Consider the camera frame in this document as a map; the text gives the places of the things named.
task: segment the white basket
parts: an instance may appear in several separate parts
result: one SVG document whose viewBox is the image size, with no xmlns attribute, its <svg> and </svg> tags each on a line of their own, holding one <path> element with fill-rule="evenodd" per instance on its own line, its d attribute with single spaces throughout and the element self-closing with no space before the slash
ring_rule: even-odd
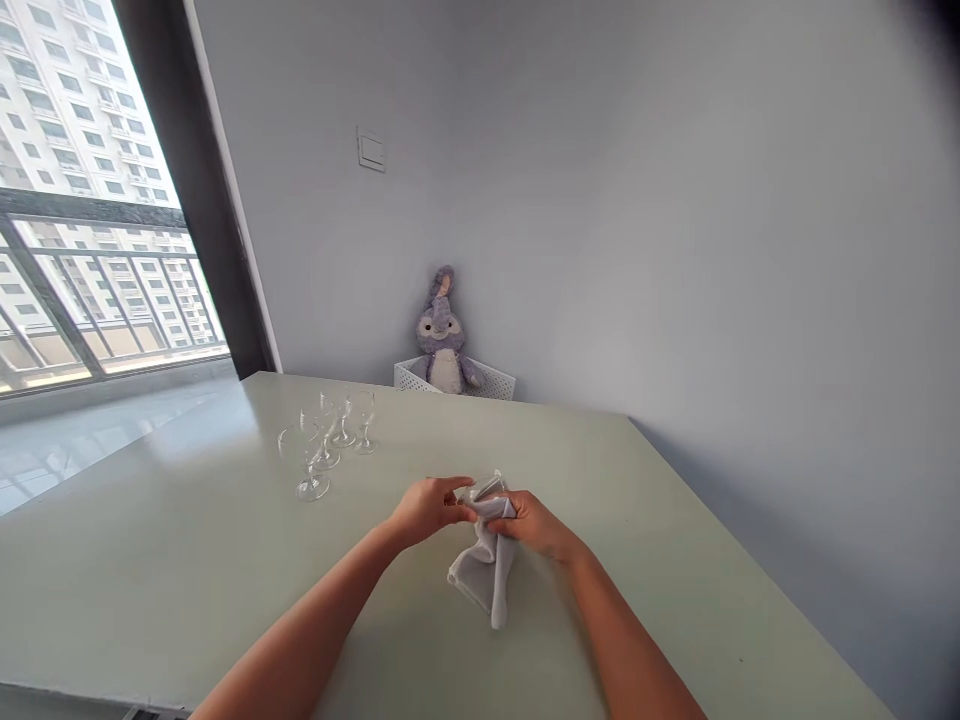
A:
<svg viewBox="0 0 960 720">
<path fill-rule="evenodd" d="M 426 380 L 421 380 L 412 372 L 410 368 L 419 360 L 419 357 L 412 360 L 404 360 L 393 366 L 393 386 L 401 390 L 424 390 L 426 392 L 441 392 Z M 513 400 L 513 388 L 517 384 L 517 379 L 512 375 L 502 373 L 489 365 L 473 360 L 473 364 L 483 370 L 484 383 L 482 388 L 475 388 L 464 383 L 463 394 L 473 397 L 488 397 L 494 400 Z"/>
</svg>

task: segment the bunny face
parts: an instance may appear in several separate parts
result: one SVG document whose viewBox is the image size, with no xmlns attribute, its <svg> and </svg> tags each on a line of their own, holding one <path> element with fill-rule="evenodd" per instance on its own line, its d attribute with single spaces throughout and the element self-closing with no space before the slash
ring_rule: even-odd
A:
<svg viewBox="0 0 960 720">
<path fill-rule="evenodd" d="M 463 327 L 450 310 L 445 297 L 436 297 L 417 322 L 417 344 L 425 353 L 438 350 L 457 351 L 464 343 Z"/>
</svg>

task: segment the wine glass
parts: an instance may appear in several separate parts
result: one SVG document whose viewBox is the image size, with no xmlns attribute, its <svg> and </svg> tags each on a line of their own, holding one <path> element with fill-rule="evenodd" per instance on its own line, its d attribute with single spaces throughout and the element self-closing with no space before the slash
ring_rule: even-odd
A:
<svg viewBox="0 0 960 720">
<path fill-rule="evenodd" d="M 343 401 L 343 405 L 340 406 L 340 419 L 337 423 L 340 430 L 330 438 L 330 444 L 334 447 L 350 447 L 356 442 L 357 436 L 351 435 L 350 431 L 347 430 L 347 418 L 350 417 L 350 410 L 352 408 L 353 404 L 350 402 L 350 396 L 347 395 Z"/>
<path fill-rule="evenodd" d="M 353 411 L 357 414 L 357 417 L 360 418 L 360 438 L 353 449 L 357 455 L 369 455 L 376 450 L 380 444 L 378 441 L 371 440 L 369 437 L 370 423 L 373 422 L 375 412 L 373 393 L 367 390 L 361 390 L 352 393 L 347 397 L 347 400 L 353 407 Z"/>
<path fill-rule="evenodd" d="M 300 411 L 301 426 L 312 422 L 320 428 L 320 450 L 313 463 L 316 470 L 330 470 L 340 462 L 340 453 L 330 450 L 330 436 L 337 427 L 339 417 L 337 404 L 323 393 L 320 394 L 320 402 Z"/>
<path fill-rule="evenodd" d="M 301 478 L 297 497 L 304 502 L 317 500 L 330 489 L 330 478 L 314 467 L 322 442 L 320 427 L 309 420 L 291 425 L 277 438 L 280 457 Z"/>
</svg>

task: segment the light green table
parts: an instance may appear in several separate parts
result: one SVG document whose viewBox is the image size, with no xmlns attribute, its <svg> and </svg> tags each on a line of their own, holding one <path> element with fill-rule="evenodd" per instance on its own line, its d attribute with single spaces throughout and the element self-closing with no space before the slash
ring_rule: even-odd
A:
<svg viewBox="0 0 960 720">
<path fill-rule="evenodd" d="M 499 468 L 594 549 L 709 717 L 891 717 L 625 417 L 374 389 L 381 447 L 348 450 L 318 502 L 277 433 L 344 385 L 260 373 L 0 519 L 0 683 L 192 709 L 407 485 Z M 539 558 L 519 555 L 500 632 L 447 584 L 473 540 L 448 528 L 390 567 L 322 715 L 603 716 Z"/>
</svg>

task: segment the light switch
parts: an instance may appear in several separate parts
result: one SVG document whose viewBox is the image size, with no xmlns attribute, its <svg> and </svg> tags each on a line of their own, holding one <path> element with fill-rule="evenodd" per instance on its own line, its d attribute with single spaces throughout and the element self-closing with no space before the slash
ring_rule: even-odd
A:
<svg viewBox="0 0 960 720">
<path fill-rule="evenodd" d="M 368 130 L 357 126 L 357 153 L 363 167 L 386 172 L 386 156 L 383 141 Z"/>
</svg>

